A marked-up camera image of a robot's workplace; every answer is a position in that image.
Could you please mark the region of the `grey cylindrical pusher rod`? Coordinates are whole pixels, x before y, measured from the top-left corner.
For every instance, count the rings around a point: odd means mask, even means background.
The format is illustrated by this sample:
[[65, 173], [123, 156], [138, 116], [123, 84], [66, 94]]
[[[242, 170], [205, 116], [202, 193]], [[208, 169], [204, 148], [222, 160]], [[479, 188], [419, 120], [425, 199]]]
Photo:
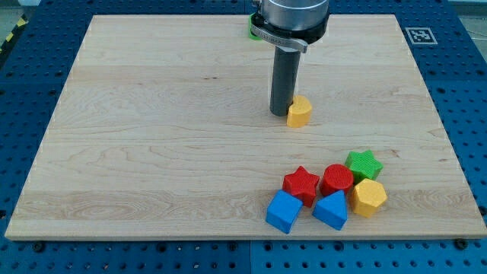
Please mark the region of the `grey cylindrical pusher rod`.
[[294, 97], [301, 53], [275, 48], [269, 109], [276, 116], [286, 116]]

